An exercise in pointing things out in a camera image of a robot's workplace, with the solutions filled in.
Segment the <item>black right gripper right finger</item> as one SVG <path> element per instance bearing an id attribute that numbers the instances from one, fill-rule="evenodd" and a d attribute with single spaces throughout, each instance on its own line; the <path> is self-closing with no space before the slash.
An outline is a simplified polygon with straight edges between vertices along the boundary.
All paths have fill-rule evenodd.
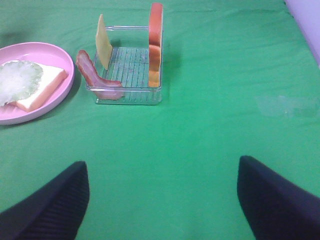
<path id="1" fill-rule="evenodd" d="M 320 199 L 257 159 L 241 156 L 237 197 L 257 240 L 318 240 Z"/>

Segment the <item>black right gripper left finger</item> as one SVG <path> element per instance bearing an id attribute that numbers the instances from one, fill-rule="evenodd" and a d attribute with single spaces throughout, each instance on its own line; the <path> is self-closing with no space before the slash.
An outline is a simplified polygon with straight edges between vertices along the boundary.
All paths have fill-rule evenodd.
<path id="1" fill-rule="evenodd" d="M 76 161 L 0 214 L 2 240 L 74 240 L 90 199 L 88 169 Z"/>

